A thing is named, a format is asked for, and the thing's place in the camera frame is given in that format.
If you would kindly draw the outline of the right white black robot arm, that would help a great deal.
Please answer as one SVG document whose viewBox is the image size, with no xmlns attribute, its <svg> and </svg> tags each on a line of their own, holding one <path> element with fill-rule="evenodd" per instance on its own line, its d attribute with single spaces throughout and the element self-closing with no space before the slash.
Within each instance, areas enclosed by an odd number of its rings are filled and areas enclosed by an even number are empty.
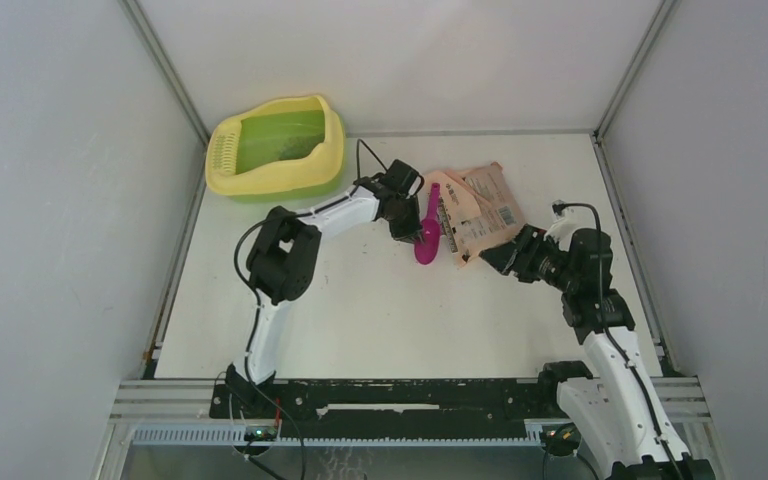
<svg viewBox="0 0 768 480">
<path fill-rule="evenodd" d="M 480 256 L 502 275 L 560 291 L 563 318 L 587 359 L 545 365 L 538 402 L 547 414 L 571 420 L 597 478 L 715 478 L 710 461 L 693 456 L 658 398 L 630 309 L 611 286 L 606 233 L 578 229 L 561 249 L 547 231 L 526 225 Z"/>
</svg>

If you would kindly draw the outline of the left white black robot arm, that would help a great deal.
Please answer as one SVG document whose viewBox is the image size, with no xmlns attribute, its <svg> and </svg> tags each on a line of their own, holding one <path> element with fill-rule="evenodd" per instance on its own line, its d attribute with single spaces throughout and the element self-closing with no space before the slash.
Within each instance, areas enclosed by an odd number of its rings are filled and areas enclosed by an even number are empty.
<svg viewBox="0 0 768 480">
<path fill-rule="evenodd" d="M 247 274 L 239 264 L 239 247 L 234 254 L 234 268 L 256 301 L 245 350 L 232 362 L 245 379 L 234 392 L 237 408 L 250 417 L 270 409 L 273 392 L 265 383 L 277 370 L 277 343 L 291 304 L 312 283 L 322 242 L 378 220 L 388 223 L 393 240 L 417 240 L 422 231 L 418 194 L 424 186 L 416 169 L 396 159 L 385 171 L 356 179 L 318 205 L 296 211 L 276 206 L 250 228 L 258 235 L 245 261 Z"/>
</svg>

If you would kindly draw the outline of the magenta plastic scoop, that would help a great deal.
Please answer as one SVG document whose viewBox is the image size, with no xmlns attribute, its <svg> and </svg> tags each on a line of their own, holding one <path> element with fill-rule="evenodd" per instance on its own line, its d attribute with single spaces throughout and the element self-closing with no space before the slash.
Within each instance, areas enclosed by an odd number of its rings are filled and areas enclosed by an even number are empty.
<svg viewBox="0 0 768 480">
<path fill-rule="evenodd" d="M 414 243 L 414 257 L 420 265 L 429 265 L 436 258 L 441 237 L 441 226 L 438 220 L 438 205 L 440 200 L 440 185 L 433 183 L 430 187 L 426 214 L 421 220 L 421 237 Z"/>
</svg>

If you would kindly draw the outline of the yellow green litter box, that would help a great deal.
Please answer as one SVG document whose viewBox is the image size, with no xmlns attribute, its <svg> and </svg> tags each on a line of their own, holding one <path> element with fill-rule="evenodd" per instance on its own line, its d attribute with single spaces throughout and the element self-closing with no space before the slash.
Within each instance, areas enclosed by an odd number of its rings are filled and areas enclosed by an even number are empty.
<svg viewBox="0 0 768 480">
<path fill-rule="evenodd" d="M 345 142 L 343 121 L 323 96 L 267 101 L 216 126 L 206 185 L 239 202 L 325 195 L 342 182 Z"/>
</svg>

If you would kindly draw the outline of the white bag sealing clip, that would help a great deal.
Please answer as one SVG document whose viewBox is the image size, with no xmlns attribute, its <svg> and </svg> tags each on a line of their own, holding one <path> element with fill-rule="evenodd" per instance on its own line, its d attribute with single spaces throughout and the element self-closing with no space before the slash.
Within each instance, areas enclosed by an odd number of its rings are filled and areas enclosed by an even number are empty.
<svg viewBox="0 0 768 480">
<path fill-rule="evenodd" d="M 445 238 L 450 253 L 456 254 L 458 252 L 458 246 L 451 224 L 451 217 L 448 214 L 446 206 L 442 200 L 438 202 L 437 213 L 438 220 L 441 225 L 441 235 Z"/>
</svg>

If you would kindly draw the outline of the pink cat litter bag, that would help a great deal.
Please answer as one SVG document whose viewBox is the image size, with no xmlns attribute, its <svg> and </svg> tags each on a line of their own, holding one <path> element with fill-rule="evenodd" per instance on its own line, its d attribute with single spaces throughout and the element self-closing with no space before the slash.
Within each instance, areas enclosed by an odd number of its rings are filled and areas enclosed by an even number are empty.
<svg viewBox="0 0 768 480">
<path fill-rule="evenodd" d="M 498 162 L 464 170 L 434 170 L 424 179 L 440 185 L 440 200 L 451 217 L 458 246 L 451 256 L 459 268 L 476 260 L 482 251 L 511 241 L 526 224 Z"/>
</svg>

